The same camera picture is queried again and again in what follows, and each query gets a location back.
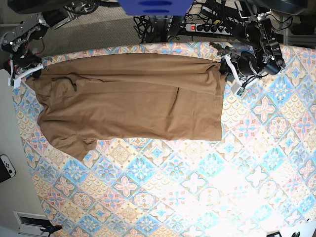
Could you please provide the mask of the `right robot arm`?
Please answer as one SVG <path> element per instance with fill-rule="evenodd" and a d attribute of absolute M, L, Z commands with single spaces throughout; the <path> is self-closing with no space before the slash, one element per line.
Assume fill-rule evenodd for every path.
<path fill-rule="evenodd" d="M 24 77 L 38 78 L 45 68 L 40 54 L 28 49 L 31 41 L 42 40 L 48 29 L 58 29 L 99 7 L 120 6 L 108 0 L 9 0 L 7 5 L 18 14 L 29 14 L 0 39 L 0 49 L 10 54 L 4 69 L 9 74 L 8 85 L 13 88 L 18 88 Z"/>

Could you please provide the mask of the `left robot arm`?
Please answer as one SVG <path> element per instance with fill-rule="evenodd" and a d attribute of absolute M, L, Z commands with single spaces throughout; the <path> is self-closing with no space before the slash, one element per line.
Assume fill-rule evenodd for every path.
<path fill-rule="evenodd" d="M 285 69 L 281 47 L 268 9 L 245 3 L 241 9 L 229 10 L 221 4 L 221 18 L 225 29 L 239 42 L 249 45 L 253 52 L 235 52 L 229 47 L 218 50 L 222 57 L 220 72 L 235 79 L 242 88 L 256 79 L 277 75 Z"/>

